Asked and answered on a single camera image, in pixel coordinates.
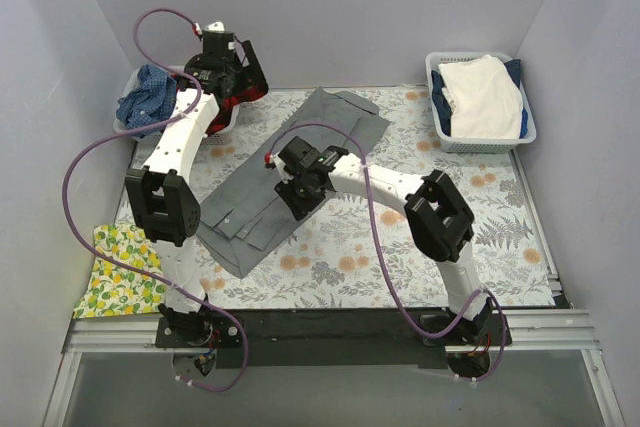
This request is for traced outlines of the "grey long sleeve shirt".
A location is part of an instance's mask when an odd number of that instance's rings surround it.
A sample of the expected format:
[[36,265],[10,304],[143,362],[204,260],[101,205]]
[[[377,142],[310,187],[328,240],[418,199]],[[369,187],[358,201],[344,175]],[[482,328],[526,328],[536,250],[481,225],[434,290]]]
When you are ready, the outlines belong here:
[[298,213],[312,213],[320,206],[310,204],[308,189],[293,180],[284,184],[285,196],[279,195],[276,186],[281,177],[277,170],[265,167],[268,149],[277,143],[282,150],[298,136],[319,152],[336,146],[351,153],[362,147],[368,153],[388,125],[375,103],[347,91],[316,89],[202,201],[198,239],[228,273],[246,277],[302,224],[294,217],[289,200],[297,197],[301,201]]

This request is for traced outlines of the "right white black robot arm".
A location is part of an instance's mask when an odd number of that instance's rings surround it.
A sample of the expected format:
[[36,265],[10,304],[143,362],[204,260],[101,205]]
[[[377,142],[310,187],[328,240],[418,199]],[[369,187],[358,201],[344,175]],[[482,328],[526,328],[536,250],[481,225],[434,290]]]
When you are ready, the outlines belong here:
[[433,260],[447,292],[451,321],[411,321],[429,340],[475,344],[489,331],[491,296],[479,279],[472,254],[474,214],[450,177],[435,170],[406,174],[366,163],[347,149],[319,151],[300,137],[278,153],[267,153],[267,168],[280,176],[275,187],[298,221],[311,215],[330,193],[350,194],[402,214],[418,250]]

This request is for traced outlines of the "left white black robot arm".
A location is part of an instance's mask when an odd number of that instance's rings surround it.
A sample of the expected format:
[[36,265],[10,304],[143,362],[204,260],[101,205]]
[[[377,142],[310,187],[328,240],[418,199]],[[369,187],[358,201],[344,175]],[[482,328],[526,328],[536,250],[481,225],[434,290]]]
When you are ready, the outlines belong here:
[[189,186],[191,168],[201,142],[228,136],[240,104],[263,97],[268,85],[250,42],[239,41],[221,22],[205,27],[202,51],[184,70],[189,76],[177,83],[177,122],[165,128],[144,165],[127,172],[125,187],[134,221],[170,283],[159,307],[160,333],[200,347],[212,344],[215,329],[201,311],[206,293],[196,278],[200,205]]

